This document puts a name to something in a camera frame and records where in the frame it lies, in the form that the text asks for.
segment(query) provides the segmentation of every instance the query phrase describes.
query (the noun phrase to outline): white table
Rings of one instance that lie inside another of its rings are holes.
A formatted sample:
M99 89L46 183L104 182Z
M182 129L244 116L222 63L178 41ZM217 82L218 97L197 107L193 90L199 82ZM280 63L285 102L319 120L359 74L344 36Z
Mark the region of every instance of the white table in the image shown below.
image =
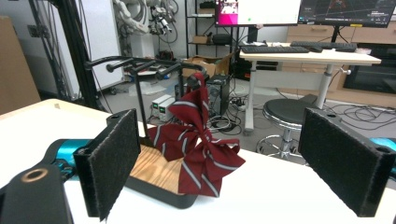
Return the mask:
M246 135L254 131L253 95L255 86L319 90L316 106L322 108L332 79L332 70L335 64L372 65L373 63L381 63L381 60L370 55L338 52L331 49L324 49L321 53L246 54L241 51L240 57L247 61L252 61L247 109L245 113L244 134ZM326 71L323 74L318 74L256 70L257 61L326 64Z
M40 161L59 138L94 138L109 114L48 100L0 116L0 187ZM192 207L177 209L124 188L107 223L392 223L396 190L385 189L376 217L361 218L309 167L241 150L246 163L224 177L219 198L199 196ZM87 217L80 185L65 182L75 223Z

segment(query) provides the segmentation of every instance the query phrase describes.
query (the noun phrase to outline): computer monitor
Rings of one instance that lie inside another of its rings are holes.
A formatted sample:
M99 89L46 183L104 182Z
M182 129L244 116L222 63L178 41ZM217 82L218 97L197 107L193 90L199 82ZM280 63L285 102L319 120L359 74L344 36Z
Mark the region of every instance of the computer monitor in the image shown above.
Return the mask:
M395 6L395 0L302 0L298 23L334 26L334 42L340 26L387 28Z
M297 25L301 0L215 0L215 25Z

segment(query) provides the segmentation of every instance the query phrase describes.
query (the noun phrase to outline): maroon tie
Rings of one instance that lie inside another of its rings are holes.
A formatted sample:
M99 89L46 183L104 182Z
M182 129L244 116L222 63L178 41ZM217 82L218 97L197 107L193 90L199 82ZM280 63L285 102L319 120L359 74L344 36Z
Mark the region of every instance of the maroon tie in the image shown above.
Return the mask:
M154 146L168 161L184 158L178 180L178 193L219 197L221 180L240 167L239 139L216 139L206 127L208 94L204 77L195 76L199 89L189 91L174 102L169 111L183 124L164 124L148 130Z

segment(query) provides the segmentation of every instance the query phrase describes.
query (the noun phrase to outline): black felt pad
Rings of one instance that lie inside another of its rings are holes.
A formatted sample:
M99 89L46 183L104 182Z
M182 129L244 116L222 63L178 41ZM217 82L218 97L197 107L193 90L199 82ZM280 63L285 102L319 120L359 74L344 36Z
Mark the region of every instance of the black felt pad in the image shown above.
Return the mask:
M74 155L88 214L101 221L119 197L140 153L135 110L108 120L107 128Z
M354 132L340 119L307 108L299 151L309 166L359 217L373 217L395 153Z

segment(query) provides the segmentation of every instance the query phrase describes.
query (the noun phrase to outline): black stool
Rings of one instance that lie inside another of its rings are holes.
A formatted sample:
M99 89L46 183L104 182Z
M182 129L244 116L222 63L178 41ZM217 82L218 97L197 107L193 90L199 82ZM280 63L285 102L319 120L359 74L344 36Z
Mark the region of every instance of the black stool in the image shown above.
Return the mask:
M266 118L271 120L274 124L284 128L283 135L274 134L264 137L257 143L256 151L261 154L264 153L263 144L275 148L277 153L269 154L267 156L278 156L280 159L288 160L289 156L301 157L295 154L294 143L298 140L293 139L292 132L300 132L304 119L304 109L306 107L317 108L313 103L316 101L316 96L307 95L299 100L294 99L275 99L265 103L262 113ZM269 140L280 138L280 147L272 144Z

